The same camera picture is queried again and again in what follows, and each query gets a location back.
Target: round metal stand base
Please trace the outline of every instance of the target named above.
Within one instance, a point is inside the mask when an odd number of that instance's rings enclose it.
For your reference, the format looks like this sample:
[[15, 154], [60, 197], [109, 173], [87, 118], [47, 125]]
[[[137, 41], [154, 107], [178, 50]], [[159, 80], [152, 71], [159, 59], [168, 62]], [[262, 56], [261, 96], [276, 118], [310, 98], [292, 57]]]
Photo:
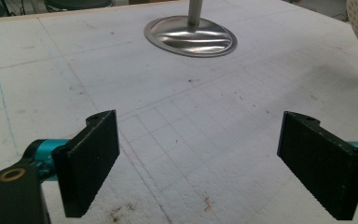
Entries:
[[228, 29], [200, 19], [197, 27], [188, 25], [187, 16], [174, 16], [149, 22], [145, 36], [154, 45], [189, 57], [217, 57], [237, 47], [237, 38]]

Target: metal base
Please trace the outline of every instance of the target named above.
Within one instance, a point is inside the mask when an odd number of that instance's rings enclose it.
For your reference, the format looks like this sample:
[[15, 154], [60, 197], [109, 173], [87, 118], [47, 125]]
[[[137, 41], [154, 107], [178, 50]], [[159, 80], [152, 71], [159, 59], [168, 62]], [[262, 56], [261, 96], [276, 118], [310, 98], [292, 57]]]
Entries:
[[188, 25], [187, 16], [174, 16], [149, 22], [145, 36], [154, 45], [189, 57], [217, 57], [237, 47], [237, 38], [228, 29], [200, 19], [197, 27]]

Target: silver rod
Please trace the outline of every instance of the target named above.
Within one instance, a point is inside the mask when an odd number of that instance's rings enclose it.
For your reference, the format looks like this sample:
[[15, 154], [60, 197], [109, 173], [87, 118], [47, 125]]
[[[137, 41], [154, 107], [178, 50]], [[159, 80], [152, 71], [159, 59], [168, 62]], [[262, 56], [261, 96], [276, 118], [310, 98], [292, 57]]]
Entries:
[[188, 8], [188, 25], [198, 26], [200, 23], [202, 8], [202, 0], [190, 0], [190, 7]]

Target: brass ring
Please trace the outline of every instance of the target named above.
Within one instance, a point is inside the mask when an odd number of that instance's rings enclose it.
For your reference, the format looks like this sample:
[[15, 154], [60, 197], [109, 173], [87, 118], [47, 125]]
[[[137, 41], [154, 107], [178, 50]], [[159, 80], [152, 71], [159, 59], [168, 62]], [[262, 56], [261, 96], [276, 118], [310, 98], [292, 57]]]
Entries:
[[10, 182], [22, 177], [25, 174], [24, 168], [14, 168], [8, 170], [0, 175], [0, 181], [2, 182]]

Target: table surface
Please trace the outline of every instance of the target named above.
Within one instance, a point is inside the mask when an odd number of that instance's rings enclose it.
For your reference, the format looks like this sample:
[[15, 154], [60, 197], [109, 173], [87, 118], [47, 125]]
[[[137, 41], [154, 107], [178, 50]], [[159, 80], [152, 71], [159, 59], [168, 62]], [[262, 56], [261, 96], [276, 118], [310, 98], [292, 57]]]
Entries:
[[203, 5], [238, 38], [231, 54], [187, 58], [145, 39], [187, 1], [0, 20], [0, 169], [35, 139], [118, 114], [121, 154], [85, 216], [65, 218], [57, 183], [43, 184], [52, 223], [338, 223], [276, 152], [285, 110], [358, 140], [350, 25], [280, 0]]

